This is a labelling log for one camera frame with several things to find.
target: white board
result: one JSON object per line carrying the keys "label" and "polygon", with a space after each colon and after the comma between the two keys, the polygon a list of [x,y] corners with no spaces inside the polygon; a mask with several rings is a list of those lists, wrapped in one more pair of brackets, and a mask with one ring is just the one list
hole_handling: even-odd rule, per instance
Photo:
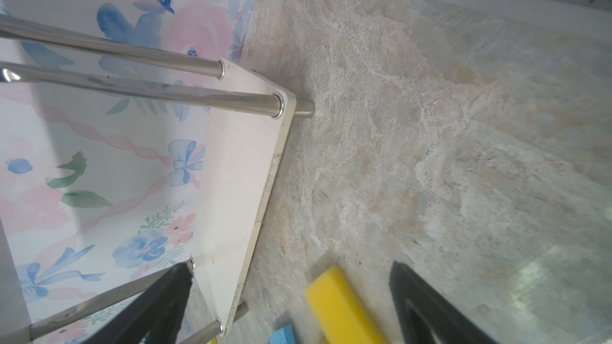
{"label": "white board", "polygon": [[256,73],[223,59],[220,89],[272,95],[278,118],[210,110],[200,212],[193,234],[195,278],[226,334],[234,320],[255,242],[295,111],[295,96]]}

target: green leaf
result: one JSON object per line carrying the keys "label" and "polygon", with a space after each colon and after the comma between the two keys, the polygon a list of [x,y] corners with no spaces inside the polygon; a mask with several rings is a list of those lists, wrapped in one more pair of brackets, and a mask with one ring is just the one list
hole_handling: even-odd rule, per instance
{"label": "green leaf", "polygon": [[176,254],[168,255],[168,256],[167,256],[167,259],[174,259],[174,258],[176,258],[177,256],[180,256],[181,254],[182,254],[182,252],[177,252]]}
{"label": "green leaf", "polygon": [[86,209],[101,208],[113,205],[100,195],[97,195],[93,191],[87,190],[76,190],[65,193],[62,196],[61,202],[67,204],[68,206]]}
{"label": "green leaf", "polygon": [[134,97],[134,104],[136,104],[136,106],[138,107],[138,109],[140,109],[140,111],[142,112],[143,115],[147,115],[147,110],[144,108],[144,105],[142,104],[142,99],[139,97]]}
{"label": "green leaf", "polygon": [[59,169],[74,170],[73,174],[64,178],[46,178],[45,182],[47,182],[47,186],[51,187],[52,189],[60,189],[62,187],[70,186],[74,183],[74,181],[76,181],[77,178],[83,175],[86,167],[87,159],[83,156],[83,152],[79,151],[72,156],[72,160],[70,162],[57,167]]}
{"label": "green leaf", "polygon": [[166,103],[163,102],[162,100],[156,100],[157,106],[159,106],[159,109],[162,110],[162,112],[164,113],[168,113],[168,110],[166,109]]}
{"label": "green leaf", "polygon": [[142,101],[153,112],[153,114],[157,115],[157,110],[155,109],[155,104],[153,104],[153,100],[151,100],[151,99],[142,99]]}
{"label": "green leaf", "polygon": [[117,114],[120,111],[124,111],[127,108],[127,105],[130,103],[130,98],[126,97],[123,100],[119,101],[117,104],[114,105],[114,107],[112,107],[111,109],[108,110],[108,112],[106,112],[106,115],[114,115]]}
{"label": "green leaf", "polygon": [[161,256],[158,260],[153,263],[153,267],[163,267],[166,264],[166,257]]}
{"label": "green leaf", "polygon": [[176,253],[180,254],[181,251],[183,251],[183,246],[179,246],[177,248],[173,248],[173,249],[166,251],[165,256],[174,255]]}

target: yellow sponge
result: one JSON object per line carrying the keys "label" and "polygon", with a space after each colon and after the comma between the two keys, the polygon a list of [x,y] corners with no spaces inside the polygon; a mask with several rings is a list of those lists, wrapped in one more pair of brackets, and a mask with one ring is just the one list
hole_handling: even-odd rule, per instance
{"label": "yellow sponge", "polygon": [[389,344],[338,266],[304,292],[330,344]]}

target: pink flower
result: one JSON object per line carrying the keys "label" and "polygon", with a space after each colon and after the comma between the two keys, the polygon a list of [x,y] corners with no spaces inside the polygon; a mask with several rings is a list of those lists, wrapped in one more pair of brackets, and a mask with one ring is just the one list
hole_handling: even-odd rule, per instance
{"label": "pink flower", "polygon": [[164,235],[168,237],[168,244],[172,244],[174,248],[179,247],[191,240],[193,235],[193,220],[195,214],[189,214],[187,217],[175,218],[170,226],[164,230]]}
{"label": "pink flower", "polygon": [[29,228],[57,228],[69,221],[60,200],[64,192],[46,184],[31,187],[12,200],[0,194],[2,222],[7,234]]}
{"label": "pink flower", "polygon": [[83,328],[87,325],[85,321],[75,321],[47,336],[46,344],[63,344],[71,340],[80,339],[85,335],[86,332]]}
{"label": "pink flower", "polygon": [[[194,0],[172,17],[162,42],[165,50],[218,60],[233,42],[230,17],[209,0]],[[177,73],[177,78],[188,85],[206,82],[205,76],[195,73]]]}
{"label": "pink flower", "polygon": [[57,168],[54,154],[35,151],[30,140],[15,136],[0,156],[0,164],[0,210],[7,234],[59,228],[70,220],[60,203],[64,192],[45,182],[71,173]]}

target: blue sponge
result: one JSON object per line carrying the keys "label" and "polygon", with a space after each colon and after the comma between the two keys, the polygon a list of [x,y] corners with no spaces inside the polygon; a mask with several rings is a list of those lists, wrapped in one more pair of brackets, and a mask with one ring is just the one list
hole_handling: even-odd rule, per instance
{"label": "blue sponge", "polygon": [[270,335],[270,344],[295,344],[291,326],[279,329]]}

